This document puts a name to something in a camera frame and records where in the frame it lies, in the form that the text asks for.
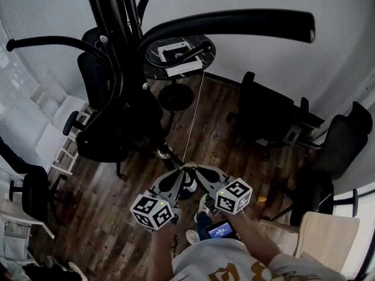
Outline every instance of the white device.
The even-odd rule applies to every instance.
[[[130,207],[137,222],[153,230],[159,230],[174,217],[168,201],[157,197],[151,196],[149,192],[139,194]]]
[[[180,42],[180,43],[175,43],[175,44],[169,44],[167,46],[162,46],[158,48],[158,53],[159,57],[162,61],[169,61],[172,60],[173,58],[178,58],[183,54],[183,52],[179,51],[188,51],[191,50],[191,46],[189,45],[188,42]],[[180,64],[176,67],[172,68],[166,68],[166,73],[168,76],[174,76],[178,74],[183,74],[189,71],[194,71],[194,70],[199,70],[202,68],[202,61],[196,56],[195,59],[192,61],[189,61],[187,63]]]
[[[215,198],[215,207],[227,213],[236,214],[249,202],[253,189],[241,178],[218,189]]]

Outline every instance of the wooden floor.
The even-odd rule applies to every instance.
[[[188,142],[201,80],[202,76],[194,76],[179,81],[195,92],[194,103],[176,114],[168,136],[168,143],[180,158],[183,158]],[[167,83],[154,82],[151,89],[157,94]],[[284,147],[271,151],[269,161],[263,162],[264,150],[260,146],[242,144],[231,150],[237,131],[233,128],[234,122],[226,121],[226,116],[237,111],[238,95],[236,87],[204,79],[185,162],[217,166],[233,177],[246,180],[253,188],[246,213],[256,221],[262,215],[272,217],[290,203],[282,193],[269,192],[271,179],[293,187],[299,167],[311,156],[303,148]],[[49,218],[48,225],[56,234],[55,240],[49,238],[42,228],[33,229],[30,248],[34,256],[41,262],[47,255],[61,261],[73,261],[90,281],[143,280],[151,233],[135,223],[129,207],[139,193],[165,172],[160,159],[144,159],[139,153],[131,153],[122,164],[122,173],[127,177],[123,181],[116,176],[115,164],[79,158],[73,176],[59,187],[62,197],[73,192],[78,207],[58,206],[65,227],[58,227]],[[54,181],[58,174],[53,169],[50,180]],[[177,253],[188,246],[185,232],[195,228],[193,216],[201,195],[202,192],[197,191],[190,200],[181,202],[182,215],[175,228],[179,238]],[[268,196],[266,202],[258,202],[259,195]],[[280,231],[265,226],[261,228],[274,240],[282,241]]]

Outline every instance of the white t-shirt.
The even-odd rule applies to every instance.
[[[250,256],[240,241],[213,238],[194,244],[172,262],[171,281],[282,281],[346,280],[318,261],[306,261],[286,254],[277,255],[265,267]]]

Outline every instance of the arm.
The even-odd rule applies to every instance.
[[[236,215],[226,215],[250,255],[261,263],[268,266],[271,260],[281,253],[278,245],[269,238],[264,237],[258,227],[242,211]]]
[[[173,278],[172,257],[169,250],[171,242],[170,224],[152,233],[147,281],[169,281]]]

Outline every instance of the black table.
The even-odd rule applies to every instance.
[[[147,50],[147,54],[150,59],[160,61],[160,57],[158,54],[158,48],[162,46],[167,46],[169,44],[175,44],[179,42],[188,42],[192,48],[195,48],[201,44],[202,41],[210,39],[207,36],[199,35],[199,36],[184,36],[184,37],[172,37],[170,39],[165,40],[158,40],[155,43],[151,44]],[[197,74],[198,72],[207,69],[215,59],[216,49],[214,44],[212,43],[212,49],[210,52],[203,52],[198,55],[199,59],[202,61],[202,68],[199,70],[189,71],[183,74],[175,75],[175,76],[168,76],[166,70],[164,68],[156,68],[152,67],[149,64],[144,64],[144,72],[145,76],[148,79],[155,79],[155,80],[171,80],[172,84],[167,85],[163,88],[159,95],[158,100],[161,106],[164,109],[169,111],[178,111],[183,110],[190,106],[190,104],[194,101],[194,93],[193,91],[184,84],[178,84],[176,79],[189,77],[192,75]]]

